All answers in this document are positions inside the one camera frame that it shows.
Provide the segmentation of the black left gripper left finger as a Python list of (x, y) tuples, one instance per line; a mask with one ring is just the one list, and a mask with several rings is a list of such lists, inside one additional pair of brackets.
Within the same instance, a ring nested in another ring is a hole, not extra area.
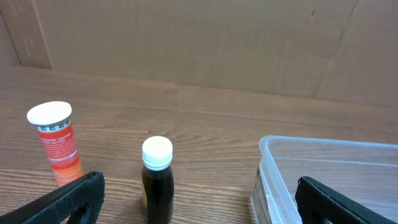
[(104, 203), (105, 180), (101, 172), (82, 177), (1, 216), (1, 223), (95, 224)]

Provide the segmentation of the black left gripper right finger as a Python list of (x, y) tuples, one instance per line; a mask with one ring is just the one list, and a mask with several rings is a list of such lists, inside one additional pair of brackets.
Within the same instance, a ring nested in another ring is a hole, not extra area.
[(308, 176), (299, 178), (295, 201), (303, 224), (395, 224)]

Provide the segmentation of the orange tablet tube white cap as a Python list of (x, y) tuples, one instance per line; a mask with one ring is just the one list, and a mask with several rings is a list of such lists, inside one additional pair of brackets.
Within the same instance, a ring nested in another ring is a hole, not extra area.
[(64, 186), (84, 175), (70, 117), (72, 107), (64, 101), (50, 101), (27, 112), (38, 131), (55, 181)]

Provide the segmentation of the dark bottle white cap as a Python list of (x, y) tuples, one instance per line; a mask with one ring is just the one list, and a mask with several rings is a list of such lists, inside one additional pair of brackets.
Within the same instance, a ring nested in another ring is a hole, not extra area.
[(142, 144), (142, 208), (146, 223), (170, 223), (174, 206), (172, 142), (152, 136)]

